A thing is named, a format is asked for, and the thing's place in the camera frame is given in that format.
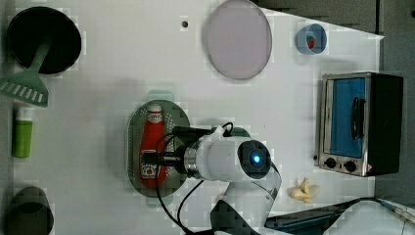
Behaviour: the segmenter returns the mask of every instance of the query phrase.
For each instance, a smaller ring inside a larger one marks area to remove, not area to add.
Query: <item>toaster oven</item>
[[[318,164],[358,176],[398,172],[403,78],[325,74]]]

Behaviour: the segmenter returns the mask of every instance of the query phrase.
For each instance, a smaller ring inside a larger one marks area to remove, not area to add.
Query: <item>black pan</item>
[[[25,68],[30,67],[47,36],[52,37],[52,45],[39,73],[58,74],[76,62],[82,47],[79,30],[67,15],[52,8],[33,7],[18,13],[7,30],[12,53]]]

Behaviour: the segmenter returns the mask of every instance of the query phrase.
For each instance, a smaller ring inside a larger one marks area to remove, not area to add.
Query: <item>small blue cup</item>
[[[326,44],[326,30],[318,23],[308,25],[297,33],[297,48],[305,55],[322,53]]]

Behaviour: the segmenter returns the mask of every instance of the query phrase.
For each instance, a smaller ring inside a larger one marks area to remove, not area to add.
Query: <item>bottle cap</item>
[[[33,120],[33,108],[18,108],[16,111],[16,119]]]
[[[150,104],[148,107],[149,112],[161,112],[161,105],[159,104]]]

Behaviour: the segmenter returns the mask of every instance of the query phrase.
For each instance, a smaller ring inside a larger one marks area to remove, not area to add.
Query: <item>red ketchup bottle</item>
[[[140,178],[141,182],[149,188],[156,188],[156,165],[142,162],[143,152],[154,152],[158,141],[164,136],[164,123],[161,115],[161,105],[151,104],[147,108],[147,121],[144,126],[143,138],[140,147]],[[159,144],[159,152],[164,147],[164,139]],[[159,168],[159,186],[166,177],[165,166]]]

